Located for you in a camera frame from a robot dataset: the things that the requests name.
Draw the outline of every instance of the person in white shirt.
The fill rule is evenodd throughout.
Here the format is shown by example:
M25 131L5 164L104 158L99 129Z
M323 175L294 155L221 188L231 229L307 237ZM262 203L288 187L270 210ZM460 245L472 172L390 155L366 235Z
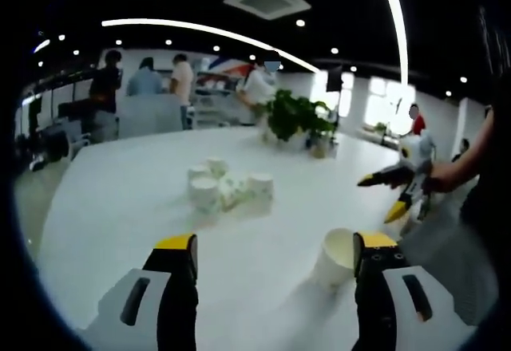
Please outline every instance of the person in white shirt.
M254 69L246 76L242 89L237 93L238 100L244 106L240 111L240 123L243 126L256 124L255 108L257 104L273 98L276 92L275 84L275 74L266 68L264 59L257 60Z
M170 81L170 93L176 95L181 103L181 122L183 130L190 129L187 118L190 105L190 92L192 91L193 70L188 63L186 55L179 53L174 57L174 70Z

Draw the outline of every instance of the led strip light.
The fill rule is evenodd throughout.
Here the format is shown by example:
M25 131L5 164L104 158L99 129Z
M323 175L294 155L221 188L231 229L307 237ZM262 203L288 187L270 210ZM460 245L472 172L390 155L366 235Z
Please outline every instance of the led strip light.
M398 38L399 64L401 66L401 83L408 85L408 52L406 44L405 20L399 0L388 0Z
M207 32L209 34L218 34L223 37L228 37L233 40L245 42L247 44L257 46L258 48L265 50L275 50L279 53L279 55L291 62L294 62L297 65L304 67L305 69L310 70L314 73L319 73L319 69L315 66L305 62L304 60L300 60L299 58L284 52L283 50L273 48L272 46L265 44L261 41L254 40L253 38L249 38L246 36L242 36L241 34L235 34L233 32L229 32L228 30L221 30L219 28L213 28L212 26L202 26L201 24L194 24L192 22L177 22L174 20L160 20L157 18L122 18L119 20L108 20L105 22L101 22L102 26L133 26L133 25L147 25L147 26L174 26L177 28L186 28L189 30L200 30L202 32Z

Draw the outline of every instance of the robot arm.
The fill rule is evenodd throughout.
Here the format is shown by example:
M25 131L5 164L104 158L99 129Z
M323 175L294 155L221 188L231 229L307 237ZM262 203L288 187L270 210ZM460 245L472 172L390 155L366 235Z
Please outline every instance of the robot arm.
M366 175L358 185L368 187L378 184L405 185L398 201L389 210L385 223L404 214L422 197L422 185L431 173L434 142L427 130L420 136L406 136L399 142L399 161L379 172Z

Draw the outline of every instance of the window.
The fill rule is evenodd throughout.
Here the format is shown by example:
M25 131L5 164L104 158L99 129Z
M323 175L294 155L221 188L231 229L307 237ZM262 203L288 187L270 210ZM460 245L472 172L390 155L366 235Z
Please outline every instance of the window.
M355 75L351 72L342 74L343 90L339 100L339 92L325 92L327 88L327 72L320 72L315 75L315 91L311 95L311 101L323 101L328 108L334 110L339 106L339 116L346 117L351 107L351 92L355 84Z
M339 103L339 116L347 117L351 108L351 90L343 89L341 91L341 102Z
M385 97L371 94L367 99L364 122L369 126L376 126L378 122L388 124L393 116L392 105Z
M412 120L408 112L415 102L415 88L373 77L369 90L364 122L369 126L388 124L389 130L399 135L409 132Z
M385 96L386 83L385 80L378 77L372 77L369 81L369 92L375 96Z

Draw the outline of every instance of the green plant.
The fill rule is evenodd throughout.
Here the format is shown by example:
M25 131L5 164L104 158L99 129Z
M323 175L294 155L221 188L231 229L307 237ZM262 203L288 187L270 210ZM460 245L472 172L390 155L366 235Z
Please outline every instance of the green plant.
M275 99L265 104L268 126L279 140L289 141L298 131L311 136L332 132L335 126L318 116L317 109L328 107L322 101L311 102L306 97L293 97L291 90L279 89Z
M384 124L383 122L378 122L376 124L376 126L374 127L374 131L377 132L377 133L385 133L386 132L386 124Z

